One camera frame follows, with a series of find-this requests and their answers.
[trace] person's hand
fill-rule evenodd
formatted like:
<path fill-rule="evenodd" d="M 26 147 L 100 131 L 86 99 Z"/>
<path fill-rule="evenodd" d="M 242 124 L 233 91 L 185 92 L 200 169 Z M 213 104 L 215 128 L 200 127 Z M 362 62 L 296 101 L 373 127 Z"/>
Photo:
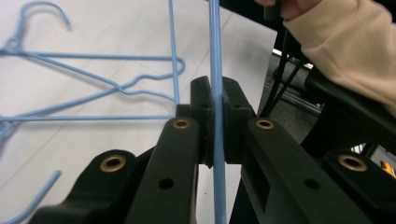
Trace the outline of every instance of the person's hand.
<path fill-rule="evenodd" d="M 255 1 L 265 7 L 273 6 L 276 3 L 276 0 Z M 290 21 L 300 15 L 303 15 L 309 9 L 316 6 L 320 1 L 321 0 L 281 0 L 280 16 L 285 19 L 285 21 Z"/>

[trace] cream sweater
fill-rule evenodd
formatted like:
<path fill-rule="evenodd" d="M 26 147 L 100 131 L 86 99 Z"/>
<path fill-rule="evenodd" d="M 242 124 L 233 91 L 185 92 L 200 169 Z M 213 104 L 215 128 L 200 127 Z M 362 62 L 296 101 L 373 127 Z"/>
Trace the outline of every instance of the cream sweater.
<path fill-rule="evenodd" d="M 324 76 L 396 118 L 396 25 L 384 8 L 371 0 L 323 0 L 285 26 Z"/>

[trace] hanger hook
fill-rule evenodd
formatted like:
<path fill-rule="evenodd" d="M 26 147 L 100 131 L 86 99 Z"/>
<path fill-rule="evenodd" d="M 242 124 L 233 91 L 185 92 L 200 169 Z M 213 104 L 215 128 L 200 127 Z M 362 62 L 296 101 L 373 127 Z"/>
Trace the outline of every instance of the hanger hook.
<path fill-rule="evenodd" d="M 50 7 L 55 7 L 58 9 L 59 13 L 62 16 L 62 19 L 67 25 L 70 25 L 69 19 L 67 19 L 66 15 L 64 14 L 64 11 L 56 4 L 53 4 L 51 2 L 33 2 L 26 4 L 22 7 L 21 9 L 21 14 L 20 14 L 20 21 L 18 24 L 17 32 L 15 33 L 14 37 L 12 38 L 12 41 L 17 45 L 17 47 L 20 47 L 21 44 L 21 38 L 25 29 L 25 24 L 26 24 L 26 11 L 29 10 L 32 7 L 36 6 L 50 6 Z"/>

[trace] brass grommet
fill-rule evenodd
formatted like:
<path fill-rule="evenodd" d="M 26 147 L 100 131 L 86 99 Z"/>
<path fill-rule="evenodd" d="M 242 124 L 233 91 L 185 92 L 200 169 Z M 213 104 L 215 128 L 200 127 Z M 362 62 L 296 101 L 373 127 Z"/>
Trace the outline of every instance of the brass grommet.
<path fill-rule="evenodd" d="M 116 172 L 121 169 L 126 163 L 126 160 L 123 156 L 120 155 L 112 155 L 105 158 L 100 164 L 100 169 L 106 173 Z"/>
<path fill-rule="evenodd" d="M 341 155 L 338 157 L 338 161 L 341 165 L 352 171 L 365 172 L 367 170 L 366 163 L 354 156 Z"/>
<path fill-rule="evenodd" d="M 267 120 L 267 119 L 259 119 L 256 122 L 256 126 L 261 128 L 261 129 L 273 129 L 274 128 L 274 123 Z"/>
<path fill-rule="evenodd" d="M 177 129 L 186 129 L 191 126 L 191 122 L 187 119 L 177 119 L 173 122 L 173 125 Z"/>

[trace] white surface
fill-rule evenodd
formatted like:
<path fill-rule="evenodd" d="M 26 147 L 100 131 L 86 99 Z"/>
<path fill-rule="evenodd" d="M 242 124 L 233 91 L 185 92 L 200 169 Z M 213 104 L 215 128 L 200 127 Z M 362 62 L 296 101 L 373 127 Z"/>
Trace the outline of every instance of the white surface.
<path fill-rule="evenodd" d="M 14 34 L 19 10 L 29 1 L 4 0 L 0 43 Z M 170 55 L 167 1 L 52 1 L 72 23 L 67 29 L 50 7 L 29 11 L 23 45 L 29 50 Z M 177 55 L 187 63 L 179 77 L 180 100 L 190 102 L 190 81 L 209 75 L 206 1 L 174 0 Z M 236 79 L 257 109 L 275 32 L 227 10 L 221 11 L 223 75 Z M 59 61 L 124 83 L 141 73 L 170 72 L 170 63 L 132 61 Z M 0 115 L 13 116 L 108 89 L 85 77 L 20 57 L 0 57 Z M 144 81 L 173 94 L 172 80 Z M 129 115 L 175 113 L 173 103 L 153 96 L 121 94 L 76 106 L 56 115 Z M 93 157 L 113 149 L 139 155 L 155 146 L 165 120 L 26 122 L 0 152 L 0 222 L 15 217 L 54 170 L 63 174 L 40 206 L 60 203 Z M 198 223 L 214 223 L 211 170 L 200 167 Z M 228 217 L 239 181 L 239 167 L 227 166 Z"/>

